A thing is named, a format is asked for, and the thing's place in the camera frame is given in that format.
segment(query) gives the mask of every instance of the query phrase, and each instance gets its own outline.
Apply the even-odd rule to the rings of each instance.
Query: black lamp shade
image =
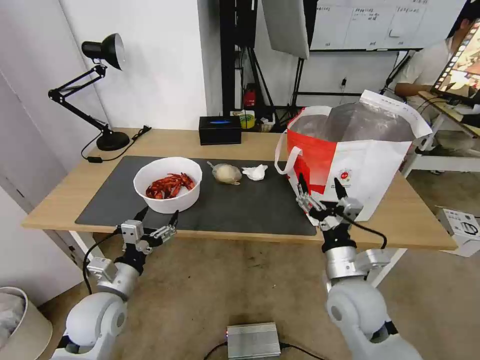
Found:
[[[124,43],[118,33],[108,35],[102,42],[84,41],[81,51],[87,58],[104,59],[118,70],[125,63]]]

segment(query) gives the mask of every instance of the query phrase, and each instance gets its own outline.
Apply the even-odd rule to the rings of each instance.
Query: red and white bag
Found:
[[[296,195],[300,174],[317,201],[337,202],[334,178],[363,204],[368,220],[392,182],[413,140],[431,134],[422,116],[405,103],[365,90],[355,104],[304,108],[280,136],[275,168]],[[278,161],[284,137],[288,160]],[[308,217],[314,226],[319,222]]]

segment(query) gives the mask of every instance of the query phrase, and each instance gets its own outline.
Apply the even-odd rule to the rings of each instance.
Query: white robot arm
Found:
[[[365,281],[370,270],[390,262],[383,252],[386,237],[375,232],[384,237],[381,249],[357,254],[357,245],[348,230],[363,206],[347,196],[337,179],[335,189],[339,202],[328,208],[312,199],[300,176],[297,196],[300,207],[320,221],[325,240],[322,251],[327,260],[326,310],[331,321],[343,334],[353,360],[422,360],[417,350],[398,333],[380,291]]]
[[[399,335],[382,294],[365,281],[371,269],[390,262],[382,250],[386,243],[382,249],[357,254],[357,245],[348,230],[362,205],[347,196],[337,179],[335,188],[339,202],[327,207],[312,199],[300,176],[296,199],[307,214],[320,221],[325,240],[322,251],[327,260],[326,310],[331,321],[343,334],[353,360],[422,360],[415,348]],[[143,218],[146,211],[147,208],[136,218]],[[176,233],[177,217],[178,213],[167,226],[147,235],[139,219],[121,225],[124,255],[114,262],[95,257],[88,264],[88,270],[98,280],[99,292],[85,297],[70,311],[65,335],[52,359],[110,358],[115,338],[126,323],[126,301],[143,272],[146,257]]]
[[[148,208],[135,218],[143,218]],[[83,298],[68,314],[66,331],[52,359],[108,360],[115,338],[127,320],[127,300],[133,292],[148,254],[175,235],[178,211],[168,225],[144,234],[140,219],[124,222],[124,255],[114,262],[94,257],[87,269],[97,278],[99,292]]]

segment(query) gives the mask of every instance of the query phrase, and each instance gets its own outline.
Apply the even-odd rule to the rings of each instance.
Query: black table mat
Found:
[[[76,224],[116,226],[147,204],[134,189],[133,179],[146,164],[161,159],[149,156],[125,156],[75,221]],[[192,159],[203,172],[200,196],[197,202],[178,217],[179,230],[264,233],[285,235],[315,235],[309,222],[295,201],[295,194],[287,178],[279,175],[273,161],[210,160],[214,165],[227,163],[238,167],[268,165],[265,178],[252,181],[242,176],[240,185],[218,183],[207,159]],[[160,214],[149,209],[143,225],[159,228],[171,214]]]

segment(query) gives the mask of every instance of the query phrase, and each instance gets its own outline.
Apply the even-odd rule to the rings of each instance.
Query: crumpled paper towel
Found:
[[[249,179],[253,181],[262,180],[265,177],[265,170],[268,169],[267,165],[258,165],[257,167],[242,167],[242,174],[245,174]]]

